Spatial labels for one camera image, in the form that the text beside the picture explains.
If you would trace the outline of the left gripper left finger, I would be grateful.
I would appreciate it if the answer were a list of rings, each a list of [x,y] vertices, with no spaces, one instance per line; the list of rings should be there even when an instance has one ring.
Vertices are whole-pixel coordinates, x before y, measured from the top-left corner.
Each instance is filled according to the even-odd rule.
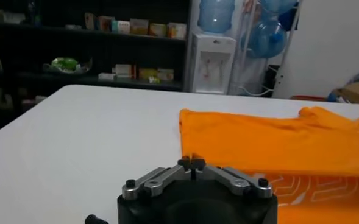
[[[138,179],[126,180],[122,187],[121,197],[124,200],[137,200],[142,195],[158,197],[163,193],[186,195],[191,190],[192,160],[182,157],[172,167],[158,167]]]

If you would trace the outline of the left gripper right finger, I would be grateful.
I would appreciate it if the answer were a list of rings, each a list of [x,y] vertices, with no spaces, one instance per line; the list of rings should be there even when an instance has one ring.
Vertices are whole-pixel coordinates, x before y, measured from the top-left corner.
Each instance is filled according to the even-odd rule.
[[[254,178],[233,167],[207,165],[204,159],[194,159],[197,180],[214,180],[224,185],[232,194],[243,196],[251,192],[257,198],[271,198],[272,186],[265,178]]]

